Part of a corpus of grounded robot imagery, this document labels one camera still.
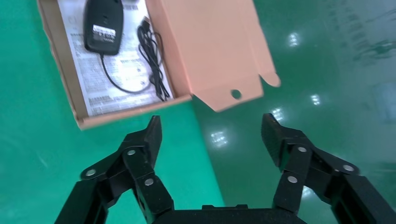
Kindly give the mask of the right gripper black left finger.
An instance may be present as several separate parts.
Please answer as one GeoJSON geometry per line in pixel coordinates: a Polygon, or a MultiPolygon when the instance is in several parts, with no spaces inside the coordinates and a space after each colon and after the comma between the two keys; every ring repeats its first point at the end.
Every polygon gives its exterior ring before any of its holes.
{"type": "Polygon", "coordinates": [[[155,174],[162,142],[160,116],[143,130],[125,136],[119,148],[81,172],[57,219],[57,224],[104,224],[108,210],[131,191],[148,224],[174,209],[174,202],[155,174]]]}

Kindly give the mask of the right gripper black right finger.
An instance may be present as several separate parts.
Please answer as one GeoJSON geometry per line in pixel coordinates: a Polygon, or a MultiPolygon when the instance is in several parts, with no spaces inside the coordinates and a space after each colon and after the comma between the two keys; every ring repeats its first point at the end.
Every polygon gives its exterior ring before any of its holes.
{"type": "Polygon", "coordinates": [[[303,189],[310,188],[340,224],[395,223],[395,211],[356,165],[319,149],[302,131],[282,126],[271,113],[262,117],[261,137],[282,174],[274,208],[297,215],[303,189]]]}

